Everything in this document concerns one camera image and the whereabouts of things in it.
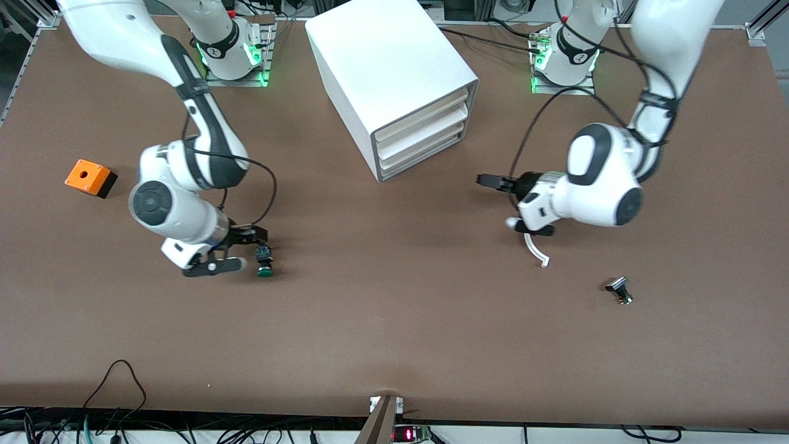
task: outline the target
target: cable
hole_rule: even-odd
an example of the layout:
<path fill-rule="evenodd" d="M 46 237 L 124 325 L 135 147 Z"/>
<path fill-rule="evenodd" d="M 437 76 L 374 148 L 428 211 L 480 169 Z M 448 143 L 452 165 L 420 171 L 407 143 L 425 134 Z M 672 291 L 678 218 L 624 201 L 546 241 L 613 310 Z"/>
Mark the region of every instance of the cable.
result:
<path fill-rule="evenodd" d="M 110 418 L 107 420 L 107 423 L 104 425 L 104 428 L 96 429 L 95 435 L 96 436 L 100 436 L 102 433 L 107 431 L 107 428 L 109 428 L 110 423 L 112 423 L 112 420 L 115 419 L 115 415 L 117 415 L 118 412 L 120 412 L 120 411 L 121 411 L 121 408 L 120 407 L 116 407 L 115 410 L 112 411 L 112 416 L 110 416 Z"/>
<path fill-rule="evenodd" d="M 625 37 L 622 35 L 622 29 L 619 27 L 618 18 L 614 18 L 614 33 L 616 34 L 617 38 L 619 38 L 619 42 L 625 48 L 625 51 L 627 51 L 627 55 L 629 55 L 632 58 L 636 58 L 636 54 L 633 52 L 632 49 L 630 49 L 630 45 L 627 44 L 627 42 L 625 41 Z M 646 69 L 641 63 L 636 63 L 636 66 L 638 66 L 638 70 L 641 71 L 641 75 L 644 77 L 644 83 L 646 83 L 646 88 L 649 89 L 650 88 L 649 75 L 646 73 Z"/>
<path fill-rule="evenodd" d="M 222 201 L 216 206 L 216 209 L 222 211 L 225 209 L 225 201 L 227 200 L 227 188 L 222 188 Z"/>
<path fill-rule="evenodd" d="M 104 374 L 104 378 L 99 383 L 99 386 L 96 387 L 95 390 L 93 390 L 93 393 L 91 393 L 91 396 L 89 396 L 88 399 L 86 399 L 85 402 L 82 404 L 82 409 L 83 410 L 86 409 L 88 407 L 88 403 L 91 401 L 91 399 L 93 399 L 93 397 L 99 392 L 99 390 L 101 390 L 101 388 L 104 387 L 104 383 L 107 382 L 107 378 L 110 377 L 110 372 L 112 372 L 113 367 L 115 367 L 115 364 L 117 364 L 117 363 L 123 363 L 129 368 L 129 373 L 132 374 L 132 379 L 134 380 L 134 383 L 137 385 L 137 388 L 140 389 L 140 393 L 143 394 L 143 400 L 140 402 L 140 404 L 137 405 L 137 407 L 134 408 L 134 410 L 126 413 L 123 416 L 123 418 L 121 418 L 121 420 L 118 422 L 118 426 L 120 426 L 123 423 L 123 421 L 125 421 L 127 418 L 129 418 L 130 415 L 132 415 L 133 413 L 139 412 L 140 409 L 143 408 L 143 405 L 145 405 L 145 401 L 148 400 L 148 394 L 145 393 L 145 389 L 143 388 L 142 384 L 140 384 L 140 380 L 137 379 L 137 375 L 134 373 L 134 368 L 132 367 L 132 364 L 130 364 L 129 361 L 127 361 L 126 359 L 118 359 L 118 360 L 114 361 L 112 364 L 110 364 L 110 367 L 107 368 L 107 372 Z"/>
<path fill-rule="evenodd" d="M 556 11 L 556 16 L 561 20 L 562 19 L 562 13 L 561 13 L 561 11 L 559 11 L 559 0 L 554 0 L 553 1 L 553 6 L 554 6 L 554 9 Z M 645 62 L 645 61 L 643 61 L 643 60 L 641 60 L 641 59 L 639 59 L 637 57 L 630 56 L 630 55 L 624 54 L 622 52 L 619 52 L 617 50 L 611 49 L 610 47 L 605 47 L 601 43 L 594 43 L 592 40 L 587 39 L 586 37 L 584 37 L 581 34 L 579 34 L 577 31 L 572 29 L 572 27 L 567 25 L 567 23 L 565 23 L 565 22 L 563 22 L 563 27 L 566 28 L 568 31 L 572 32 L 573 34 L 575 34 L 576 37 L 578 37 L 579 39 L 581 39 L 581 41 L 583 41 L 584 43 L 586 43 L 588 45 L 592 45 L 593 47 L 595 47 L 595 48 L 597 48 L 599 50 L 606 51 L 606 52 L 611 53 L 611 54 L 613 54 L 613 55 L 615 55 L 617 57 L 624 58 L 626 60 L 630 60 L 633 63 L 636 63 L 638 65 L 646 66 L 646 67 L 650 68 L 651 70 L 655 71 L 659 76 L 661 76 L 668 83 L 668 86 L 671 88 L 671 94 L 673 95 L 673 97 L 671 97 L 671 98 L 672 99 L 678 99 L 679 98 L 679 94 L 677 93 L 677 88 L 676 88 L 676 85 L 674 85 L 674 82 L 671 81 L 671 78 L 665 72 L 663 72 L 663 70 L 661 70 L 657 66 L 654 66 L 654 65 L 652 65 L 652 64 L 650 64 L 648 62 Z"/>
<path fill-rule="evenodd" d="M 524 34 L 523 32 L 518 32 L 518 31 L 515 31 L 515 30 L 514 30 L 514 29 L 513 29 L 511 26 L 509 26 L 509 25 L 508 25 L 508 24 L 507 24 L 505 21 L 503 21 L 503 20 L 499 20 L 499 19 L 497 19 L 497 18 L 490 17 L 490 18 L 488 18 L 486 21 L 491 21 L 491 22 L 493 22 L 493 23 L 498 23 L 498 24 L 500 24 L 500 25 L 502 26 L 502 28 L 506 29 L 506 30 L 507 30 L 507 32 L 509 32 L 510 34 L 515 34 L 516 36 L 518 36 L 518 37 L 523 37 L 524 39 L 528 39 L 528 38 L 529 38 L 529 34 Z"/>
<path fill-rule="evenodd" d="M 633 2 L 630 3 L 629 6 L 627 6 L 627 9 L 622 11 L 621 16 L 622 16 L 622 18 L 624 18 L 625 22 L 630 21 L 630 19 L 633 16 L 633 11 L 636 9 L 636 5 L 637 4 L 638 4 L 638 0 L 633 0 Z"/>
<path fill-rule="evenodd" d="M 676 438 L 665 439 L 665 438 L 655 438 L 654 436 L 647 435 L 646 431 L 644 430 L 644 427 L 642 427 L 642 426 L 635 426 L 635 427 L 641 432 L 640 435 L 636 435 L 635 433 L 631 433 L 630 431 L 628 431 L 627 427 L 625 427 L 624 424 L 620 424 L 619 425 L 619 428 L 621 428 L 623 432 L 627 433 L 627 436 L 630 436 L 631 438 L 636 438 L 636 439 L 643 439 L 643 440 L 646 441 L 646 444 L 652 444 L 652 441 L 654 441 L 654 442 L 665 442 L 667 444 L 672 444 L 674 442 L 679 442 L 679 440 L 682 439 L 682 431 L 680 429 L 678 429 L 678 428 L 675 429 L 676 432 L 677 432 Z"/>
<path fill-rule="evenodd" d="M 177 430 L 175 430 L 174 428 L 170 427 L 169 425 L 167 425 L 167 424 L 165 424 L 165 423 L 160 423 L 159 421 L 147 421 L 147 420 L 146 420 L 146 421 L 136 421 L 136 422 L 137 422 L 137 423 L 140 423 L 140 424 L 145 424 L 145 425 L 147 425 L 147 426 L 149 426 L 150 428 L 152 428 L 152 429 L 155 429 L 155 430 L 161 430 L 161 431 L 173 431 L 173 432 L 175 432 L 175 433 L 176 433 L 176 435 L 178 435 L 178 437 L 179 437 L 179 438 L 183 439 L 183 440 L 184 440 L 184 442 L 186 442 L 186 444 L 193 444 L 193 443 L 192 443 L 192 442 L 190 442 L 190 441 L 189 441 L 189 440 L 188 440 L 188 439 L 187 439 L 187 438 L 186 438 L 184 435 L 181 435 L 181 432 L 180 432 L 180 431 L 177 431 Z M 163 426 L 164 426 L 164 427 L 166 427 L 166 428 L 163 428 L 163 429 L 162 429 L 162 428 L 159 428 L 159 429 L 157 429 L 156 427 L 151 427 L 151 426 L 149 425 L 149 424 L 151 424 L 151 423 L 157 423 L 157 424 L 161 424 L 161 425 L 163 425 Z"/>
<path fill-rule="evenodd" d="M 87 444 L 93 444 L 93 438 L 91 438 L 91 431 L 88 428 L 88 415 L 85 415 L 84 420 L 82 420 L 82 433 L 85 434 L 85 442 Z"/>
<path fill-rule="evenodd" d="M 186 119 L 184 120 L 184 126 L 181 128 L 181 140 L 182 141 L 186 140 L 186 130 L 187 130 L 188 127 L 189 127 L 189 112 L 187 111 L 186 112 Z M 255 224 L 258 224 L 261 220 L 263 220 L 268 215 L 268 212 L 271 211 L 271 207 L 274 206 L 274 200 L 277 198 L 277 175 L 274 174 L 274 172 L 271 170 L 271 168 L 269 168 L 268 166 L 262 164 L 261 162 L 258 162 L 257 160 L 253 160 L 253 159 L 250 159 L 248 157 L 236 156 L 234 154 L 224 154 L 224 153 L 221 153 L 221 152 L 199 151 L 199 150 L 196 150 L 194 148 L 187 148 L 187 149 L 189 149 L 190 151 L 192 151 L 192 152 L 194 152 L 196 154 L 202 154 L 204 156 L 222 157 L 224 159 L 241 160 L 241 161 L 249 162 L 249 163 L 251 163 L 253 165 L 256 165 L 258 167 L 263 168 L 271 176 L 271 183 L 272 183 L 272 185 L 271 185 L 271 198 L 268 201 L 268 205 L 266 206 L 266 209 L 263 211 L 263 214 L 258 216 L 257 219 L 255 219 L 254 221 L 250 222 L 249 224 L 235 225 L 235 227 L 236 228 L 251 227 L 251 226 L 253 226 Z M 225 201 L 223 199 L 222 200 L 222 204 L 220 204 L 220 205 L 222 205 L 223 208 L 224 208 L 224 203 L 225 203 Z"/>
<path fill-rule="evenodd" d="M 123 428 L 123 426 L 121 426 L 120 428 L 121 428 L 121 436 L 123 437 L 123 442 L 125 444 L 129 444 L 129 437 L 126 436 L 126 430 Z"/>
<path fill-rule="evenodd" d="M 227 197 L 227 188 L 225 188 L 225 197 Z M 186 430 L 189 431 L 189 437 L 192 438 L 192 444 L 197 444 L 197 440 L 195 439 L 195 434 L 192 433 L 192 428 L 189 426 L 189 421 L 186 420 L 186 415 L 184 415 L 184 412 L 181 412 L 181 418 L 184 419 L 184 424 L 186 424 Z"/>
<path fill-rule="evenodd" d="M 290 438 L 290 444 L 296 444 L 296 442 L 294 441 L 294 436 L 290 434 L 290 427 L 288 427 L 287 424 L 285 424 L 285 430 L 288 432 L 288 438 Z"/>
<path fill-rule="evenodd" d="M 521 154 L 523 154 L 523 149 L 526 147 L 526 142 L 529 141 L 529 136 L 531 136 L 532 131 L 534 130 L 534 126 L 537 124 L 537 121 L 542 116 L 542 113 L 545 112 L 545 110 L 548 108 L 548 105 L 553 103 L 556 97 L 559 97 L 568 91 L 583 91 L 585 94 L 591 96 L 597 103 L 599 103 L 600 106 L 603 107 L 605 111 L 607 111 L 608 114 L 611 115 L 611 117 L 616 121 L 618 125 L 620 125 L 622 128 L 627 126 L 627 124 L 622 120 L 622 118 L 620 118 L 619 115 L 616 114 L 616 111 L 614 111 L 613 108 L 611 108 L 611 106 L 605 102 L 605 100 L 602 100 L 600 97 L 595 96 L 590 91 L 580 88 L 578 86 L 568 86 L 562 88 L 558 92 L 556 92 L 553 96 L 551 96 L 545 103 L 543 103 L 543 106 L 534 115 L 534 119 L 532 119 L 532 122 L 529 124 L 529 128 L 526 130 L 526 133 L 523 135 L 521 144 L 520 146 L 518 146 L 518 151 L 515 153 L 515 158 L 512 160 L 512 165 L 510 166 L 510 173 L 509 173 L 510 177 L 512 177 L 515 174 L 515 168 L 518 167 L 518 161 L 521 159 Z M 518 203 L 514 200 L 514 194 L 512 193 L 512 191 L 508 193 L 508 197 L 510 199 L 510 203 L 512 204 L 512 206 L 517 209 Z"/>
<path fill-rule="evenodd" d="M 501 47 L 509 47 L 509 48 L 512 48 L 512 49 L 520 50 L 520 51 L 530 52 L 532 54 L 539 54 L 540 53 L 540 50 L 538 50 L 536 48 L 520 47 L 518 45 L 513 45 L 513 44 L 509 44 L 509 43 L 499 42 L 499 41 L 496 41 L 496 40 L 490 40 L 490 39 L 486 39 L 484 37 L 473 36 L 471 34 L 466 34 L 465 32 L 455 31 L 454 29 L 449 29 L 449 28 L 439 28 L 439 29 L 444 31 L 444 32 L 449 32 L 450 34 L 457 34 L 458 36 L 463 36 L 463 37 L 468 37 L 470 39 L 480 40 L 481 42 L 490 43 L 492 45 L 498 45 L 498 46 L 501 46 Z"/>
<path fill-rule="evenodd" d="M 24 410 L 22 427 L 24 428 L 24 437 L 27 439 L 28 444 L 36 444 L 36 426 L 33 424 L 33 419 L 28 414 L 27 409 Z"/>
<path fill-rule="evenodd" d="M 250 10 L 252 13 L 255 13 L 255 11 L 256 11 L 256 10 L 257 10 L 258 12 L 261 12 L 261 11 L 267 11 L 267 12 L 273 12 L 273 13 L 277 13 L 277 12 L 276 12 L 276 11 L 274 11 L 273 9 L 266 9 L 266 8 L 261 8 L 261 7 L 259 7 L 259 6 L 254 6 L 252 3 L 249 3 L 249 2 L 247 2 L 246 0 L 238 0 L 238 1 L 239 1 L 239 2 L 240 2 L 242 5 L 244 5 L 244 6 L 246 6 L 247 8 L 249 8 L 249 10 Z M 288 30 L 290 29 L 290 27 L 291 27 L 291 26 L 293 26 L 293 23 L 294 23 L 294 21 L 296 20 L 296 17 L 298 16 L 299 10 L 300 10 L 301 8 L 303 8 L 303 7 L 304 7 L 304 5 L 302 4 L 302 5 L 301 5 L 301 6 L 299 6 L 298 8 L 294 8 L 294 9 L 295 9 L 295 10 L 294 10 L 294 15 L 293 15 L 292 17 L 291 17 L 291 16 L 289 16 L 287 13 L 285 13 L 285 12 L 283 12 L 283 11 L 279 11 L 278 13 L 281 13 L 281 14 L 282 14 L 283 16 L 285 16 L 285 18 L 287 19 L 287 23 L 285 23 L 285 28 L 282 30 L 282 32 L 277 32 L 277 35 L 276 35 L 276 36 L 274 36 L 274 39 L 272 39 L 270 42 L 267 42 L 267 43 L 263 43 L 263 44 L 261 44 L 261 45 L 260 45 L 260 48 L 265 48 L 265 47 L 271 46 L 271 45 L 272 45 L 272 44 L 273 44 L 275 41 L 277 41 L 277 39 L 278 39 L 278 38 L 279 38 L 281 35 L 283 35 L 283 34 L 287 33 L 287 32 L 288 32 Z"/>
<path fill-rule="evenodd" d="M 430 427 L 428 427 L 428 433 L 430 434 L 430 440 L 433 441 L 434 444 L 447 444 L 446 441 L 433 433 L 433 430 L 431 430 Z"/>
<path fill-rule="evenodd" d="M 266 441 L 268 440 L 268 434 L 271 433 L 271 430 L 272 429 L 269 429 L 268 431 L 266 431 L 266 435 L 263 437 L 263 444 L 266 444 Z M 274 444 L 279 444 L 279 442 L 282 441 L 282 431 L 279 430 L 279 429 L 273 429 L 273 430 L 276 430 L 276 431 L 279 432 L 279 438 L 277 438 L 277 442 L 274 443 Z"/>

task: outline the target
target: green led light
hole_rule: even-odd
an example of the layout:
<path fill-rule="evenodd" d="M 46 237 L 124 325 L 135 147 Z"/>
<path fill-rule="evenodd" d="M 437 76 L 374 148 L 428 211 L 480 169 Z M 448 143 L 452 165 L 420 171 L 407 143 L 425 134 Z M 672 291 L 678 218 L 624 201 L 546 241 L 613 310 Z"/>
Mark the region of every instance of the green led light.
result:
<path fill-rule="evenodd" d="M 244 52 L 247 53 L 247 58 L 249 58 L 249 62 L 252 63 L 254 66 L 260 64 L 260 50 L 257 49 L 254 45 L 244 45 Z"/>
<path fill-rule="evenodd" d="M 260 86 L 262 86 L 264 88 L 267 87 L 268 86 L 268 71 L 266 71 L 265 73 L 258 73 L 257 74 L 257 80 L 258 80 L 258 82 L 260 82 Z"/>
<path fill-rule="evenodd" d="M 545 66 L 548 64 L 548 58 L 551 57 L 551 54 L 553 54 L 553 49 L 551 49 L 551 45 L 545 45 L 545 49 L 535 59 L 534 66 L 538 70 L 544 70 Z"/>
<path fill-rule="evenodd" d="M 203 48 L 200 47 L 199 43 L 195 43 L 197 46 L 197 52 L 200 53 L 200 60 L 203 62 L 203 65 L 208 66 L 208 63 L 205 61 L 205 54 L 203 53 Z"/>

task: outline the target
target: orange box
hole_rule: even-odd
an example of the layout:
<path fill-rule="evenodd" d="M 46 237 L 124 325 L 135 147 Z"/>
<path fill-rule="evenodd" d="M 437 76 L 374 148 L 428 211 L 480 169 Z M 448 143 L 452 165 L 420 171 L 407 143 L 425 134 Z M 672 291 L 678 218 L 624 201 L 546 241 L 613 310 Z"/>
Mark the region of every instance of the orange box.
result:
<path fill-rule="evenodd" d="M 118 176 L 109 168 L 79 159 L 69 177 L 65 178 L 65 184 L 83 193 L 106 199 L 117 179 Z"/>

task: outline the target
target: table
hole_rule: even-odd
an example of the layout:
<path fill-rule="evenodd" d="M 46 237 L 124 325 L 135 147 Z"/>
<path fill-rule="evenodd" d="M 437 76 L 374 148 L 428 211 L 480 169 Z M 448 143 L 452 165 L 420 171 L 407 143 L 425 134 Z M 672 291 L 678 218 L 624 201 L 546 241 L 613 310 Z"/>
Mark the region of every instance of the table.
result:
<path fill-rule="evenodd" d="M 474 179 L 507 171 L 548 97 L 529 92 L 523 53 L 449 38 L 480 78 L 467 138 L 383 184 L 302 22 L 267 88 L 216 88 L 279 177 L 262 223 L 276 276 L 189 280 L 127 209 L 140 151 L 179 137 L 178 97 L 94 62 L 65 25 L 42 32 L 0 129 L 3 404 L 81 405 L 122 357 L 147 408 L 364 415 L 367 397 L 396 392 L 425 419 L 787 428 L 789 115 L 767 51 L 713 30 L 639 217 L 559 222 L 537 240 L 552 257 L 540 269 L 504 226 L 506 197 Z M 597 66 L 598 93 L 629 117 L 638 71 L 610 55 Z M 563 169 L 596 121 L 611 120 L 590 98 L 559 98 L 519 171 Z M 108 199 L 63 185 L 78 158 L 118 173 Z M 226 211 L 251 220 L 269 192 L 253 169 Z M 630 306 L 602 288 L 618 276 Z M 137 396 L 119 370 L 92 405 Z"/>

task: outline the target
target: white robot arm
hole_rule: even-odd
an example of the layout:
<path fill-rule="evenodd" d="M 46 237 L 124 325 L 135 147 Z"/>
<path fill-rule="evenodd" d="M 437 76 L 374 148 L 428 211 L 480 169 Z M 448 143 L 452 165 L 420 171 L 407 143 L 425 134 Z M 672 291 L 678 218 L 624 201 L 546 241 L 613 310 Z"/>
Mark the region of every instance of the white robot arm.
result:
<path fill-rule="evenodd" d="M 567 26 L 559 22 L 541 31 L 548 35 L 550 44 L 535 69 L 557 85 L 581 83 L 600 53 L 597 45 L 614 23 L 615 15 L 614 0 L 574 0 Z M 586 41 L 568 27 L 584 36 Z"/>
<path fill-rule="evenodd" d="M 641 208 L 641 182 L 660 162 L 679 102 L 724 0 L 640 0 L 633 37 L 649 71 L 649 87 L 628 128 L 585 126 L 570 144 L 567 173 L 527 172 L 520 178 L 480 175 L 477 182 L 517 196 L 519 217 L 507 226 L 530 235 L 551 235 L 551 223 L 570 218 L 603 227 L 630 222 Z"/>
<path fill-rule="evenodd" d="M 245 55 L 244 25 L 231 20 L 221 2 L 164 3 L 181 14 L 203 50 L 213 54 L 210 67 L 217 75 L 240 77 L 255 66 Z M 162 252 L 186 276 L 243 269 L 243 259 L 217 259 L 213 251 L 226 252 L 233 243 L 264 246 L 265 230 L 232 228 L 227 216 L 198 192 L 238 185 L 249 167 L 247 152 L 186 49 L 156 26 L 143 0 L 58 0 L 58 5 L 85 52 L 105 65 L 166 81 L 200 130 L 196 137 L 143 151 L 139 183 L 129 196 L 134 219 L 167 238 Z M 205 254 L 208 260 L 201 261 Z M 261 267 L 270 265 L 270 258 L 266 261 Z"/>

